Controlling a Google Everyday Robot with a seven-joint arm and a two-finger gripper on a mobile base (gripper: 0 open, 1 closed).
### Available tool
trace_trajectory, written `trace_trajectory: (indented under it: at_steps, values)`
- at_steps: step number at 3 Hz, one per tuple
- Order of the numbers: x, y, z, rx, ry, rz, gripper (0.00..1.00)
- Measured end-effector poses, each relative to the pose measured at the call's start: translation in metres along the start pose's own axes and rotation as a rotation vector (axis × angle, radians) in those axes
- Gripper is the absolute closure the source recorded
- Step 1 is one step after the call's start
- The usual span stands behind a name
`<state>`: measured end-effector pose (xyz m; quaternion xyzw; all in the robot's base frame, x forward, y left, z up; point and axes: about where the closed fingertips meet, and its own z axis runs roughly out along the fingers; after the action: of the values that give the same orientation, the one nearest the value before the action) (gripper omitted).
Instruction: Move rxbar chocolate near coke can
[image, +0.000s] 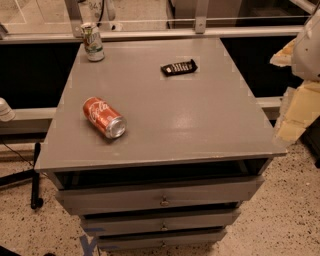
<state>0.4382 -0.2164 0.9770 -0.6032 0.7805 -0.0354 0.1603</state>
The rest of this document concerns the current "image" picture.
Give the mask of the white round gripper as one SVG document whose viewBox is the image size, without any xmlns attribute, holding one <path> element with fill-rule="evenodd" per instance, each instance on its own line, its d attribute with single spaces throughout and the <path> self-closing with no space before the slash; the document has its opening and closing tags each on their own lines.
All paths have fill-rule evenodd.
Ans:
<svg viewBox="0 0 320 256">
<path fill-rule="evenodd" d="M 288 87 L 280 105 L 280 116 L 274 128 L 273 141 L 287 147 L 294 144 L 320 116 L 320 11 L 306 22 L 302 31 L 270 63 L 292 66 L 295 76 L 304 81 L 298 88 Z"/>
</svg>

